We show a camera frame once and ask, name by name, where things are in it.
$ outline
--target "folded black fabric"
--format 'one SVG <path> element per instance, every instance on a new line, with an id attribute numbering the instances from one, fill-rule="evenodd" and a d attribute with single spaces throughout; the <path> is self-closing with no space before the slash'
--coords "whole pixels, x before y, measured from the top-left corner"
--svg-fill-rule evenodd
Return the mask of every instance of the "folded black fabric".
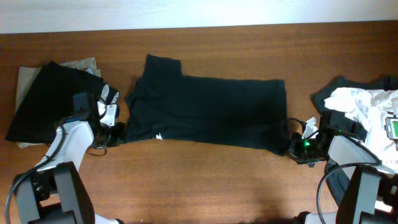
<path id="1" fill-rule="evenodd" d="M 359 83 L 347 80 L 341 76 L 336 77 L 329 85 L 311 96 L 311 101 L 320 114 L 327 110 L 324 100 L 329 98 L 333 91 L 341 87 L 361 88 L 364 90 L 397 90 L 398 77 L 387 76 L 373 83 Z"/>
<path id="2" fill-rule="evenodd" d="M 180 139 L 267 149 L 282 155 L 286 119 L 283 80 L 190 77 L 179 60 L 148 55 L 144 74 L 127 96 L 126 142 Z"/>
<path id="3" fill-rule="evenodd" d="M 103 86 L 100 77 L 50 62 L 42 67 L 22 101 L 6 139 L 51 143 L 55 123 L 73 113 L 73 95 L 87 91 L 100 96 Z"/>

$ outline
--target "white wall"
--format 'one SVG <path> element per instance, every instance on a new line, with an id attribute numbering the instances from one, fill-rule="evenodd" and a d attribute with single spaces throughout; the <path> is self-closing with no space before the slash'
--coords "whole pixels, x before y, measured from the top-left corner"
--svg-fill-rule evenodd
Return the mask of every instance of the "white wall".
<path id="1" fill-rule="evenodd" d="M 0 33 L 398 19 L 398 0 L 0 0 Z"/>

